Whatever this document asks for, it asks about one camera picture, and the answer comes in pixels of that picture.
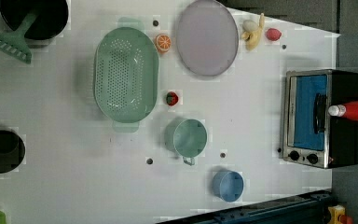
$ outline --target white table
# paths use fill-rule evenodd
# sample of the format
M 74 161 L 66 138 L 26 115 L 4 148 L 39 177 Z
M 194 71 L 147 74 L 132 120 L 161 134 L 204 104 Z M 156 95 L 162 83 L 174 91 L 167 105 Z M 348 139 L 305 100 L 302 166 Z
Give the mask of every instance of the white table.
M 266 18 L 267 29 L 282 31 L 281 40 L 263 37 L 252 52 L 241 41 L 235 63 L 215 79 L 187 71 L 173 45 L 160 58 L 153 112 L 137 133 L 113 131 L 93 99 L 98 43 L 123 15 L 141 19 L 151 38 L 167 33 L 174 39 L 174 21 L 189 2 L 73 1 L 67 27 L 48 47 L 33 49 L 33 64 L 0 52 L 0 127 L 12 128 L 26 144 L 23 164 L 0 175 L 8 223 L 154 223 L 331 188 L 331 171 L 285 162 L 277 152 L 286 71 L 335 67 L 337 35 L 325 31 Z M 239 35 L 243 20 L 258 21 L 258 15 L 231 12 Z M 172 108 L 164 103 L 170 90 L 181 97 Z M 162 141 L 178 116 L 200 119 L 208 129 L 207 147 L 192 167 Z M 147 165 L 147 158 L 154 163 Z M 235 203 L 211 193 L 222 167 L 245 179 Z

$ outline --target cup handle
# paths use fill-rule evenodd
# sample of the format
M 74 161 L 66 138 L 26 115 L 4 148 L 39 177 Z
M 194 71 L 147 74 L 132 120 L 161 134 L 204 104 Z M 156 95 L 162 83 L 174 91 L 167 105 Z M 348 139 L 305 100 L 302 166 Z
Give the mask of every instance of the cup handle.
M 183 157 L 183 162 L 187 165 L 195 165 L 196 162 L 194 160 L 194 158 L 186 158 L 186 157 Z

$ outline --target toaster oven knob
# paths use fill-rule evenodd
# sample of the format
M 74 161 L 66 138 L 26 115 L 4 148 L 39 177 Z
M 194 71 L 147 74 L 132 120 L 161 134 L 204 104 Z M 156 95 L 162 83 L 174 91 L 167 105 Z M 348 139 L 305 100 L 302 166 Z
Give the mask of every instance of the toaster oven knob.
M 297 161 L 298 158 L 300 158 L 300 154 L 298 154 L 297 151 L 291 151 L 289 154 L 290 159 L 292 159 L 293 161 Z
M 316 163 L 318 163 L 318 156 L 315 154 L 310 154 L 307 157 L 307 160 L 310 162 L 310 164 L 316 164 Z

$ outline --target yellow object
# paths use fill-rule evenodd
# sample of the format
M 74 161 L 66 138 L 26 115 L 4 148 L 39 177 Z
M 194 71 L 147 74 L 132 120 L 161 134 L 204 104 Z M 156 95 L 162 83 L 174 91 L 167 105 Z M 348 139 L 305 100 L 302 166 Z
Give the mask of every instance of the yellow object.
M 328 224 L 342 224 L 342 222 L 338 221 L 338 218 L 341 215 L 345 215 L 345 207 L 337 205 L 334 207 L 328 207 L 328 210 L 331 214 L 331 220 L 328 222 Z
M 258 29 L 255 31 L 245 31 L 243 32 L 241 38 L 246 41 L 246 48 L 252 50 L 257 47 L 260 42 L 261 35 L 264 29 L 264 13 L 261 13 L 260 20 L 258 22 Z

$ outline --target toaster oven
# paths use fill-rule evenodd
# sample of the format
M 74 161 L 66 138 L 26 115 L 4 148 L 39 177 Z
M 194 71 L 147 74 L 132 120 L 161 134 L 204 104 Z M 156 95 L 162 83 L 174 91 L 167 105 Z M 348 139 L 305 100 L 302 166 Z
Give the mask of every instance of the toaster oven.
M 330 105 L 358 101 L 358 74 L 288 72 L 284 99 L 285 161 L 324 169 L 358 164 L 358 121 L 327 113 Z

